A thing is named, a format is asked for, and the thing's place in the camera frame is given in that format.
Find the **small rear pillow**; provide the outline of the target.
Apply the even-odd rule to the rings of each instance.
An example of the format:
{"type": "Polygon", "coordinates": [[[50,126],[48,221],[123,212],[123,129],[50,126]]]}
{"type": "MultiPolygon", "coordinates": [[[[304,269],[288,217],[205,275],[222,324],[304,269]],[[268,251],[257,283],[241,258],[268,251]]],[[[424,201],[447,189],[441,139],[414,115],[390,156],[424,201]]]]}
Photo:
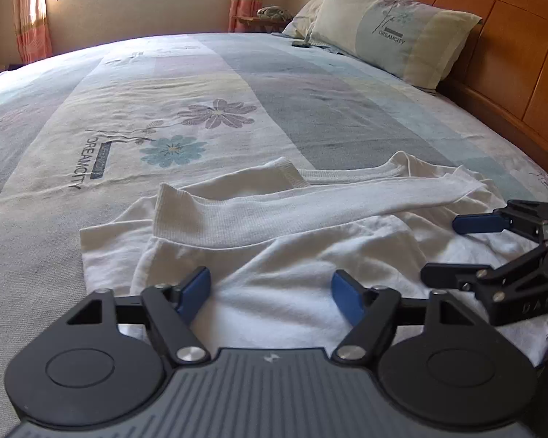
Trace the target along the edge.
{"type": "Polygon", "coordinates": [[[324,0],[310,0],[283,29],[282,35],[292,39],[305,40],[324,0]]]}

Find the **wooden bedside table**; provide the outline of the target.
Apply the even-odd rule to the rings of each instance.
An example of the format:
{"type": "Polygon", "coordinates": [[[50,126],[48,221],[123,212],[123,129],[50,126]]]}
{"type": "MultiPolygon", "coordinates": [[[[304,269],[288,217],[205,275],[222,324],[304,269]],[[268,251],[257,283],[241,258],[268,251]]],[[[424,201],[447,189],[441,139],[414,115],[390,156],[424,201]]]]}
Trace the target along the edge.
{"type": "Polygon", "coordinates": [[[289,21],[278,21],[260,17],[236,17],[235,22],[244,33],[281,33],[289,21]]]}

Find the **pastel striped bed sheet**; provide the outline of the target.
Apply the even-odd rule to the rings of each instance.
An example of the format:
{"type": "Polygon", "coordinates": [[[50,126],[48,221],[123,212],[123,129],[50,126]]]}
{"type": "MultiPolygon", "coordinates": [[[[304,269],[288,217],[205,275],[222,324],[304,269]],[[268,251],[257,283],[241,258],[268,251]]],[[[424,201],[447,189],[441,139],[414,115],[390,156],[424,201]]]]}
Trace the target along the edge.
{"type": "Polygon", "coordinates": [[[163,184],[284,158],[375,168],[396,152],[548,202],[548,173],[448,100],[354,57],[259,34],[156,36],[0,74],[0,437],[4,372],[90,293],[80,233],[163,184]]]}

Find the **small dark object on bed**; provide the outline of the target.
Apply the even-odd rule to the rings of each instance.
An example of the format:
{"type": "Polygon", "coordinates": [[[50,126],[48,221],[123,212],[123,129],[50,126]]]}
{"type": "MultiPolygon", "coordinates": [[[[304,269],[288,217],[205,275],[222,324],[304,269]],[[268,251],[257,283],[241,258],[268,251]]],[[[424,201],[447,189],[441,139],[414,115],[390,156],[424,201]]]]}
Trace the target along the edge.
{"type": "Polygon", "coordinates": [[[291,43],[291,46],[293,47],[300,47],[300,49],[308,49],[312,45],[306,41],[293,41],[291,43]]]}

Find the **white printed sweatshirt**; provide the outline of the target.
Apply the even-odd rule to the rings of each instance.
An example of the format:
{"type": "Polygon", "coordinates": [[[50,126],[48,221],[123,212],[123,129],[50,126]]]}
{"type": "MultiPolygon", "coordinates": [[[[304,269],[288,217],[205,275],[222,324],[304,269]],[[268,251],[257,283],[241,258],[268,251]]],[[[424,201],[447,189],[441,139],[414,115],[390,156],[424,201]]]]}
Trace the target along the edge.
{"type": "Polygon", "coordinates": [[[331,297],[335,271],[423,299],[429,262],[498,267],[534,248],[507,231],[453,231],[456,216],[503,204],[483,175],[405,152],[348,171],[299,170],[280,158],[187,187],[163,184],[112,222],[85,228],[85,281],[92,292],[135,296],[207,267],[212,291],[192,328],[210,351],[332,350],[349,329],[331,297]]]}

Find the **orange curtain left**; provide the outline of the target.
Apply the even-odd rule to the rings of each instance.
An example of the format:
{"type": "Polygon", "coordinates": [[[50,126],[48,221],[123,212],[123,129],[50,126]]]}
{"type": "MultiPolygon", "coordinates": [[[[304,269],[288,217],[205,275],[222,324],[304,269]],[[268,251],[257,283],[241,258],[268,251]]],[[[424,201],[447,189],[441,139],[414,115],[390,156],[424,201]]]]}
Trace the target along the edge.
{"type": "Polygon", "coordinates": [[[52,56],[46,0],[12,0],[16,47],[23,64],[52,56]]]}

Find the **bundle on bedside table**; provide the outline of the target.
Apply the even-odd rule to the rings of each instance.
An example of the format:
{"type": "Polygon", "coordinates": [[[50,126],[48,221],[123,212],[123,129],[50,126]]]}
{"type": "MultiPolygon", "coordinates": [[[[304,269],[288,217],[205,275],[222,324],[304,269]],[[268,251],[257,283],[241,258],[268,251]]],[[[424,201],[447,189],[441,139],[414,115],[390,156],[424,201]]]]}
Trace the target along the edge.
{"type": "Polygon", "coordinates": [[[293,15],[280,6],[266,6],[257,10],[256,16],[275,22],[288,22],[293,19],[293,15]]]}

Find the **orange wooden headboard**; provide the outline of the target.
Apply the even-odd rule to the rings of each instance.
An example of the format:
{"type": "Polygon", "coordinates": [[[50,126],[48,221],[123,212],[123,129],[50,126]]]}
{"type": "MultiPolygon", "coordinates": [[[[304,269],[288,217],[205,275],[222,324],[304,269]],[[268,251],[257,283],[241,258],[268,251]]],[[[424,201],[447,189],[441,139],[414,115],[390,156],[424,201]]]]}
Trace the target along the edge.
{"type": "Polygon", "coordinates": [[[548,0],[416,0],[481,18],[434,90],[548,171],[548,0]]]}

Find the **large dreamcity pillow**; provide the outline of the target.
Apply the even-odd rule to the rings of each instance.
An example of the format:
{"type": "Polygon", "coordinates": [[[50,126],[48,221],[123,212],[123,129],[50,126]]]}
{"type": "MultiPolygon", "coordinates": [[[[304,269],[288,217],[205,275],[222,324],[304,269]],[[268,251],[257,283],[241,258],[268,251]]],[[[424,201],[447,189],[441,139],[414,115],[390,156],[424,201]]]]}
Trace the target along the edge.
{"type": "Polygon", "coordinates": [[[312,38],[434,90],[481,18],[416,0],[323,0],[312,38]]]}

